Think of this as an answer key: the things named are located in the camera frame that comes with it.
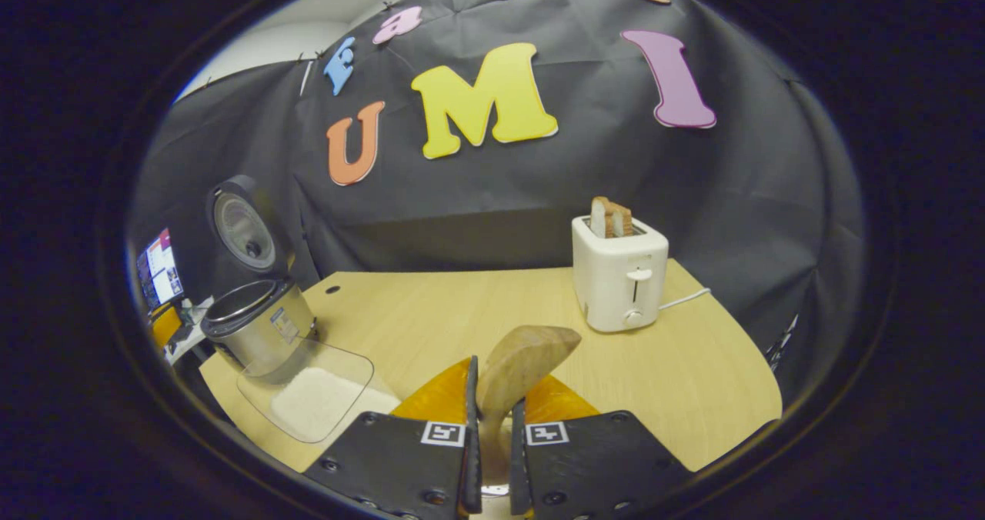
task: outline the black fabric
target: black fabric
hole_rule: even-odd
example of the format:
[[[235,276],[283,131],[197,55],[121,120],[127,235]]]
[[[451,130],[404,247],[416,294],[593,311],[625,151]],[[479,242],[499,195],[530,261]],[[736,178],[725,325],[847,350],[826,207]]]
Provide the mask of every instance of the black fabric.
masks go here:
[[[340,270],[429,271],[570,265],[569,221],[605,195],[669,239],[685,265],[760,349],[798,312],[805,321],[777,369],[790,398],[837,356],[864,275],[865,221],[837,127],[791,65],[696,0],[403,0],[422,23],[383,45],[394,11],[352,30],[354,74],[338,96],[307,63],[254,68],[175,103],[145,163],[135,232],[167,225],[193,300],[243,272],[205,225],[208,187],[237,173],[280,200],[302,288]],[[686,45],[686,63],[717,114],[708,130],[667,128],[660,96],[625,29]],[[533,43],[551,138],[422,155],[426,123],[416,75],[448,65],[474,82],[493,48]],[[331,44],[334,52],[337,43]],[[335,184],[325,131],[377,100],[379,156],[359,183]],[[489,127],[495,124],[495,109]],[[452,133],[458,134],[452,124]]]

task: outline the toaster knob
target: toaster knob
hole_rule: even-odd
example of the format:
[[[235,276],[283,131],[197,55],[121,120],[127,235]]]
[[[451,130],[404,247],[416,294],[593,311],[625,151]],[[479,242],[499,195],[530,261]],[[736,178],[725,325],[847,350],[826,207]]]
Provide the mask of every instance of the toaster knob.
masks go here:
[[[643,313],[638,310],[630,310],[626,314],[626,326],[630,328],[638,328],[643,324]]]

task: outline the clear plastic container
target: clear plastic container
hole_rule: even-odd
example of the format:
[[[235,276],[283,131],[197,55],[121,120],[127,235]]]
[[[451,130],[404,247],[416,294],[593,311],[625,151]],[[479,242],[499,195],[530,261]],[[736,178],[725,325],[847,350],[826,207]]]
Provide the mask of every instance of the clear plastic container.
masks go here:
[[[322,442],[373,377],[372,362],[355,352],[306,338],[277,372],[254,376],[247,365],[239,393],[273,425],[299,442]]]

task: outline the orange letter u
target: orange letter u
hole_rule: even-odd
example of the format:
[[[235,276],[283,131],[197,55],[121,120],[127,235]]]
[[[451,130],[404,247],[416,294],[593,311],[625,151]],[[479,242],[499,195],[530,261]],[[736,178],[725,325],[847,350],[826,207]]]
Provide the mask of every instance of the orange letter u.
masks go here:
[[[351,185],[369,174],[376,164],[377,124],[379,111],[383,110],[384,102],[374,102],[363,107],[356,115],[362,124],[362,153],[356,162],[346,160],[346,134],[352,126],[352,117],[342,118],[328,128],[325,137],[328,138],[328,175],[332,181],[342,185]]]

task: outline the wooden object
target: wooden object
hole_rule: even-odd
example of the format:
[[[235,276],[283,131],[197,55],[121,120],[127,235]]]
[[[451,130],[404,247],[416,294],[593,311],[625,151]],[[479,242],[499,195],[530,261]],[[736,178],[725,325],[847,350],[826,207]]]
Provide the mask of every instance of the wooden object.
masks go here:
[[[374,380],[382,378],[399,398],[468,356],[482,363],[503,334],[531,324],[580,333],[577,351],[552,375],[599,411],[633,412],[690,470],[779,418],[776,379],[763,353],[715,300],[714,288],[662,310],[650,326],[599,334],[585,323],[571,275],[571,268],[336,272],[305,297],[328,344],[367,356],[376,367]],[[335,285],[339,290],[327,295]],[[669,260],[661,300],[674,302],[702,287]],[[209,358],[201,372],[236,425],[251,438],[266,436],[261,447],[284,460],[267,433],[280,430],[236,391],[235,372],[222,356]]]
[[[489,353],[486,365],[479,370],[476,387],[484,485],[505,484],[509,478],[508,449],[499,443],[499,429],[506,413],[580,342],[581,335],[571,328],[520,326],[506,334]]]

